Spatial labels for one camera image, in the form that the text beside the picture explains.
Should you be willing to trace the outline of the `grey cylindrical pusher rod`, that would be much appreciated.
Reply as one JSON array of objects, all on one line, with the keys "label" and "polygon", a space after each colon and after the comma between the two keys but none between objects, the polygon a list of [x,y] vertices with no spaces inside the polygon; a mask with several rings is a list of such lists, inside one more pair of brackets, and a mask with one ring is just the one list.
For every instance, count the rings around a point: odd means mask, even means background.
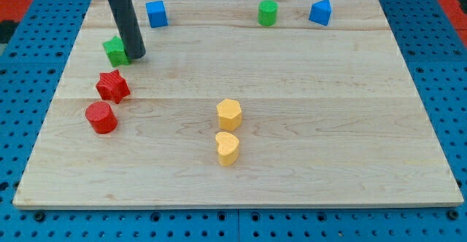
[{"label": "grey cylindrical pusher rod", "polygon": [[132,0],[108,0],[124,50],[129,59],[140,59],[146,54],[142,33]]}]

